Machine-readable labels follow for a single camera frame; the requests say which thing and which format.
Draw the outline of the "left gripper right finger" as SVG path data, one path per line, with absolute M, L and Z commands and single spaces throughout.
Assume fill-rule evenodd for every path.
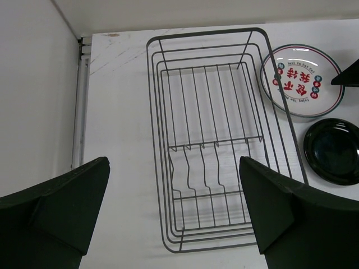
M 358 201 L 240 158 L 260 254 L 269 268 L 358 268 Z

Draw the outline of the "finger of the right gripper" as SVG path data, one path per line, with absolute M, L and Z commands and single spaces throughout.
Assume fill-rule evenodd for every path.
M 359 59 L 332 79 L 331 85 L 358 86 L 359 85 Z

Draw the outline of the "white plate red characters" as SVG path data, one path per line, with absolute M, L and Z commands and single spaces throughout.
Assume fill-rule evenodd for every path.
M 303 118 L 332 112 L 344 97 L 344 87 L 331 81 L 341 70 L 334 59 L 315 47 L 287 44 L 268 54 L 261 65 L 261 86 L 280 110 Z

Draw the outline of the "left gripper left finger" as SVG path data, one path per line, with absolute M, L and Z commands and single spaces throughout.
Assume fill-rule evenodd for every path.
M 108 179 L 109 160 L 99 157 L 1 197 L 1 268 L 79 268 Z

